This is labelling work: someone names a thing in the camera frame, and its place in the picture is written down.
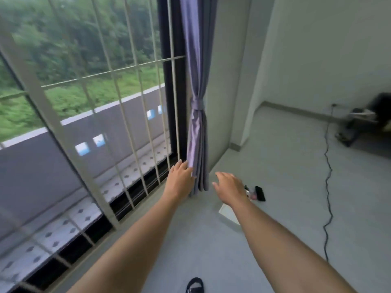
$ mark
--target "curtain tie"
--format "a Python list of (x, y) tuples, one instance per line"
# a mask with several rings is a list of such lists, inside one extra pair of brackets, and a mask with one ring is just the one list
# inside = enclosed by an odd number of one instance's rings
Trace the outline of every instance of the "curtain tie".
[(192, 99), (191, 106), (193, 110), (204, 110), (204, 101), (202, 99)]

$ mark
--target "wall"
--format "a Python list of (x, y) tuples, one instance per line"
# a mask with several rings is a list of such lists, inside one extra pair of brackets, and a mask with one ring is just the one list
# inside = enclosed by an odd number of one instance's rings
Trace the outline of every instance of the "wall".
[(280, 2), (257, 104), (266, 99), (328, 114), (335, 102), (345, 106), (336, 110), (342, 116), (390, 91), (391, 0)]
[(208, 168), (227, 150), (232, 130), (251, 0), (218, 0), (206, 89)]
[(242, 59), (238, 93), (231, 134), (231, 146), (236, 149), (249, 137), (249, 129), (254, 115), (252, 98), (257, 72), (269, 28), (275, 0), (252, 0), (247, 25), (246, 45)]
[[(158, 114), (159, 91), (153, 87), (144, 91), (146, 109), (154, 109), (155, 117), (149, 120), (152, 139), (158, 139), (163, 134), (161, 115)], [(137, 150), (147, 147), (150, 150), (147, 127), (144, 119), (140, 93), (123, 98), (123, 106), (130, 123)], [(162, 88), (162, 98), (165, 105), (165, 89)], [(119, 164), (120, 170), (131, 163), (133, 156), (130, 142), (122, 120), (119, 102), (106, 104), (97, 108), (97, 116), (103, 126), (113, 151), (116, 162), (127, 158)], [(87, 111), (61, 122), (71, 137), (74, 145), (86, 142), (90, 153), (80, 157), (89, 173), (101, 185), (116, 174), (114, 162), (107, 150), (107, 145), (96, 147), (93, 137), (103, 133), (91, 111)], [(45, 128), (40, 128), (25, 135), (5, 141), (7, 146), (0, 150), (0, 205), (17, 215), (21, 222), (44, 210), (45, 216), (39, 216), (30, 221), (29, 227), (36, 230), (71, 206), (87, 193), (65, 157), (52, 140)], [(0, 224), (0, 239), (11, 230), (2, 222)]]

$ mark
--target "balcony wall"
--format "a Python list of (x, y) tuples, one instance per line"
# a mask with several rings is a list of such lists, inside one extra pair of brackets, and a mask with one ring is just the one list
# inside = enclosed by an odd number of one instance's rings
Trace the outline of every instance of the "balcony wall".
[[(158, 86), (145, 90), (144, 93), (146, 109), (153, 109), (155, 113), (155, 117), (149, 120), (152, 139), (154, 143), (162, 142), (164, 138), (161, 115), (158, 113)], [(165, 111), (164, 87), (162, 96)], [(139, 155), (143, 154), (143, 151), (150, 150), (150, 145), (140, 93), (123, 98), (123, 106), (135, 147)], [(119, 102), (106, 104), (96, 111), (108, 136), (106, 143), (110, 143), (114, 160), (122, 170), (134, 160), (134, 156)], [(97, 147), (93, 141), (93, 137), (102, 134), (103, 130), (92, 111), (67, 118), (62, 124), (74, 146), (87, 143), (90, 152), (80, 158), (99, 185), (116, 174), (107, 144)], [(30, 229), (36, 230), (87, 195), (46, 128), (18, 136), (4, 144), (6, 148), (0, 150), (0, 205)], [(11, 226), (0, 222), (0, 252), (23, 239), (23, 236), (12, 234), (11, 231)]]

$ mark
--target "green vegetation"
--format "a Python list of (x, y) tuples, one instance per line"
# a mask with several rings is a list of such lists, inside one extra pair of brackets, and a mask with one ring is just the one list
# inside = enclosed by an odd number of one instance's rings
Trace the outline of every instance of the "green vegetation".
[[(108, 71), (100, 44), (90, 0), (53, 0), (61, 18), (66, 21), (72, 39), (71, 51), (78, 58), (84, 75)], [(114, 69), (134, 64), (122, 0), (96, 0), (102, 21), (102, 33)], [(128, 0), (130, 22), (139, 63), (154, 60), (147, 0)], [(16, 43), (26, 54), (42, 85), (74, 79), (68, 48), (47, 0), (0, 0), (0, 15), (7, 21)], [(156, 47), (160, 58), (160, 40), (156, 4), (153, 4)], [(139, 92), (135, 70), (117, 74), (121, 96)], [(143, 88), (156, 86), (156, 68), (141, 68)], [(110, 74), (87, 80), (88, 91), (96, 107), (118, 100)], [(15, 82), (0, 62), (0, 97), (18, 93)], [(68, 83), (48, 89), (46, 96), (61, 119), (90, 110), (80, 83)], [(25, 97), (0, 100), (0, 141), (5, 141), (43, 124)]]

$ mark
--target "left hand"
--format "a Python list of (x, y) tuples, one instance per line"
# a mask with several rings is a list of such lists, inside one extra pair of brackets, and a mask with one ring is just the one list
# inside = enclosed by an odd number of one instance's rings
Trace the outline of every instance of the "left hand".
[(180, 159), (171, 167), (164, 188), (163, 199), (170, 199), (180, 203), (193, 189), (195, 177), (192, 177), (193, 168), (187, 167), (188, 162)]

